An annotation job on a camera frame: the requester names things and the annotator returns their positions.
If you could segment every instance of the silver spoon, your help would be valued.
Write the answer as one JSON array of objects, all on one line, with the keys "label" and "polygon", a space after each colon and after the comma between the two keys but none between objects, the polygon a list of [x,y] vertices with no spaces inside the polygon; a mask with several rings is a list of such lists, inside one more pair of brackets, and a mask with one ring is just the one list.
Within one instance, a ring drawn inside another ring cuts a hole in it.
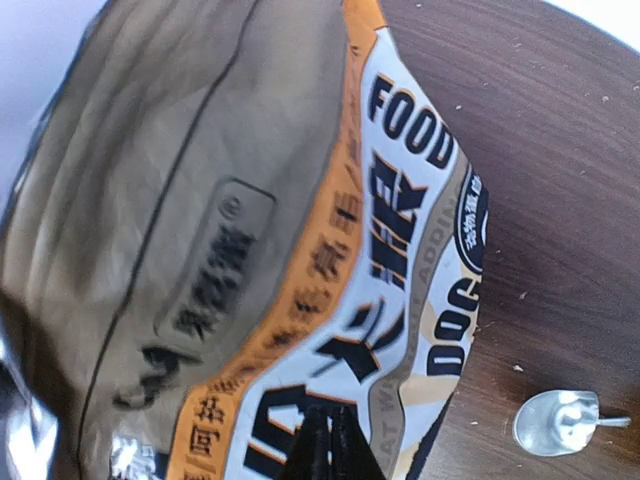
[{"label": "silver spoon", "polygon": [[598,396],[579,390],[551,390],[530,398],[518,410],[513,436],[527,452],[542,457],[576,453],[597,426],[627,427],[629,417],[600,418]]}]

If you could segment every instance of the crinkled packaging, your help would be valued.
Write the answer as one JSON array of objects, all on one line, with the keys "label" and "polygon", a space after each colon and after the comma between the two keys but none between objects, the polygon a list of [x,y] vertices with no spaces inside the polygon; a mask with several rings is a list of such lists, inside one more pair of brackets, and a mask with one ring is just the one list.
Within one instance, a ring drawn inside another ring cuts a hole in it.
[{"label": "crinkled packaging", "polygon": [[276,479],[315,405],[417,479],[487,201],[375,0],[112,0],[2,237],[51,478]]}]

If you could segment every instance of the table surface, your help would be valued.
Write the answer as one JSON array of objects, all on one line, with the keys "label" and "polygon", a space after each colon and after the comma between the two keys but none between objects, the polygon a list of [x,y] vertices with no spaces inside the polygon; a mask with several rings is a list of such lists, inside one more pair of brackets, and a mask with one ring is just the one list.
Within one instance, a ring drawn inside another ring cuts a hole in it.
[{"label": "table surface", "polygon": [[[479,328],[427,478],[638,478],[640,56],[533,0],[382,5],[490,192]],[[555,388],[635,423],[529,456],[513,417]]]}]

